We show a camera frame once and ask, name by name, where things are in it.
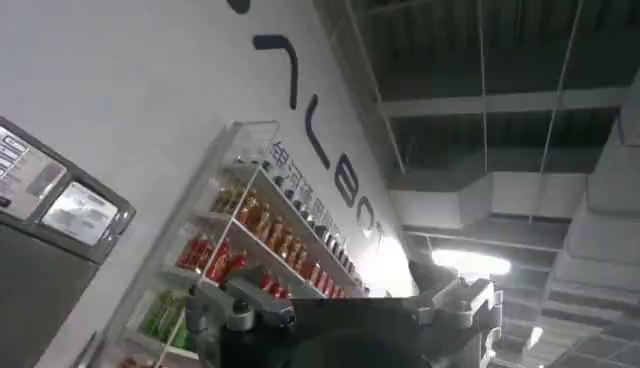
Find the metal pipe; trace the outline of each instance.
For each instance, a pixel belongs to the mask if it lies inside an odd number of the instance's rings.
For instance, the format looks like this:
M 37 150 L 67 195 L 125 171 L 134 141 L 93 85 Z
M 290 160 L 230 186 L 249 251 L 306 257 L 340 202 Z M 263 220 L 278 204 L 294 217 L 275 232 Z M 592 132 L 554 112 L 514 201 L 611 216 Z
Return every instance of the metal pipe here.
M 538 175 L 538 186 L 536 190 L 536 198 L 533 203 L 533 209 L 531 215 L 529 215 L 529 223 L 533 222 L 533 216 L 538 212 L 540 206 L 540 197 L 542 197 L 542 175 L 547 161 L 547 154 L 549 153 L 549 144 L 551 143 L 551 134 L 553 133 L 553 126 L 556 122 L 558 115 L 558 109 L 562 105 L 562 91 L 564 90 L 564 80 L 567 74 L 567 68 L 569 66 L 569 59 L 571 58 L 571 49 L 573 48 L 573 41 L 575 40 L 576 32 L 578 29 L 578 23 L 580 21 L 580 14 L 582 13 L 582 7 L 584 0 L 578 2 L 576 8 L 576 14 L 573 18 L 573 25 L 571 26 L 571 35 L 569 36 L 569 43 L 564 53 L 564 61 L 562 62 L 562 69 L 560 70 L 560 79 L 558 80 L 558 88 L 556 90 L 556 103 L 551 111 L 551 121 L 549 122 L 549 128 L 547 129 L 547 139 L 544 143 L 544 151 L 542 151 L 542 161 L 540 162 L 540 172 Z
M 487 133 L 487 81 L 484 60 L 484 1 L 477 1 L 478 37 L 480 38 L 480 74 L 482 76 L 482 131 L 484 142 L 484 173 L 489 173 L 489 149 Z
M 400 150 L 398 150 L 398 144 L 396 142 L 395 134 L 393 133 L 393 129 L 391 128 L 391 123 L 389 122 L 389 117 L 387 116 L 387 112 L 382 104 L 382 95 L 380 94 L 380 89 L 378 88 L 378 80 L 376 78 L 376 73 L 373 70 L 373 64 L 371 63 L 371 59 L 369 58 L 369 53 L 367 52 L 367 47 L 364 43 L 364 38 L 362 37 L 362 33 L 360 33 L 360 27 L 358 26 L 358 18 L 356 17 L 355 12 L 353 11 L 353 6 L 351 4 L 351 0 L 346 1 L 347 13 L 349 13 L 349 19 L 351 21 L 351 26 L 353 27 L 353 31 L 356 35 L 356 40 L 358 41 L 358 46 L 360 48 L 360 52 L 362 53 L 362 57 L 365 61 L 365 67 L 367 69 L 367 73 L 369 74 L 369 78 L 371 78 L 371 84 L 373 86 L 373 90 L 376 94 L 376 106 L 378 107 L 378 112 L 382 116 L 384 120 L 385 126 L 387 128 L 387 133 L 389 135 L 389 140 L 393 146 L 393 151 L 396 156 L 396 161 L 400 166 L 400 171 L 403 174 L 406 174 L 406 170 L 404 168 L 404 163 L 402 162 L 402 156 L 400 155 Z
M 394 3 L 394 4 L 376 6 L 374 8 L 367 10 L 364 15 L 374 15 L 374 14 L 386 13 L 390 11 L 402 10 L 404 8 L 410 8 L 410 7 L 420 5 L 422 3 L 427 3 L 430 1 L 434 1 L 434 0 L 413 0 L 413 1 L 406 1 L 403 3 Z

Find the label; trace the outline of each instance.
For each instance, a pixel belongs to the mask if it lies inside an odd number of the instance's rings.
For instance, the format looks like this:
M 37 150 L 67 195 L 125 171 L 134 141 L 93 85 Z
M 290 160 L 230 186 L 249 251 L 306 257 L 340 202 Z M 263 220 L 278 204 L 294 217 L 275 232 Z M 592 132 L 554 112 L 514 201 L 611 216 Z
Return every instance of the label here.
M 82 243 L 98 243 L 118 208 L 82 184 L 73 182 L 56 199 L 42 223 Z
M 26 220 L 67 169 L 0 127 L 0 211 Z

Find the red can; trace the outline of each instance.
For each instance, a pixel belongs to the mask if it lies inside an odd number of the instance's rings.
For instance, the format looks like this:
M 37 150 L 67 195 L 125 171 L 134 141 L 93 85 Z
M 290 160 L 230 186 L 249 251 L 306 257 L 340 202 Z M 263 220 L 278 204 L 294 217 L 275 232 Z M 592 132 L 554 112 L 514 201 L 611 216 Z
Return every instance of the red can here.
M 189 240 L 182 254 L 178 258 L 177 266 L 194 270 L 200 263 L 200 258 L 207 248 L 209 238 L 205 234 L 198 234 Z

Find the steel beam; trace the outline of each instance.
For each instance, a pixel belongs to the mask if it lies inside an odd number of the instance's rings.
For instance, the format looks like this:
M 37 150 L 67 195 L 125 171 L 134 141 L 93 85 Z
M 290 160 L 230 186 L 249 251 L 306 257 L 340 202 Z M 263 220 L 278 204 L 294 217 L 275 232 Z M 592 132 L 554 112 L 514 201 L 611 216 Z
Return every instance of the steel beam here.
M 560 110 L 615 108 L 622 106 L 627 87 L 565 90 Z M 489 113 L 530 112 L 553 110 L 557 104 L 557 91 L 510 93 L 486 96 Z M 482 114 L 485 104 L 482 96 L 416 99 L 384 103 L 389 117 L 439 116 Z

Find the exposed ceiling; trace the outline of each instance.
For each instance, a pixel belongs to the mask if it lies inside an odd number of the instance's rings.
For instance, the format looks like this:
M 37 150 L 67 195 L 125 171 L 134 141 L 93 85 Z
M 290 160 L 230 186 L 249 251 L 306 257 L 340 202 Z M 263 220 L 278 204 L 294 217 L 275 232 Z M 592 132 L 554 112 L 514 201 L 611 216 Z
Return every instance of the exposed ceiling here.
M 467 183 L 494 171 L 590 174 L 640 66 L 637 0 L 315 3 L 392 187 L 400 171 L 445 172 L 472 155 L 484 156 L 484 165 L 465 176 Z M 505 159 L 512 148 L 528 150 L 532 160 Z M 637 295 L 549 285 L 570 222 L 491 214 L 459 229 L 405 230 L 427 255 L 455 246 L 512 262 L 514 271 L 496 279 L 506 291 L 498 357 L 537 368 L 576 339 L 628 329 L 616 321 L 638 313 Z M 507 229 L 523 226 L 550 235 L 505 240 Z M 536 324 L 553 333 L 527 349 Z M 635 342 L 619 352 L 595 352 L 589 344 L 598 344 L 584 340 L 555 366 L 592 366 L 584 359 L 640 366 L 640 358 L 629 358 L 640 349 L 634 336 L 623 337 Z M 614 357 L 612 365 L 602 360 Z

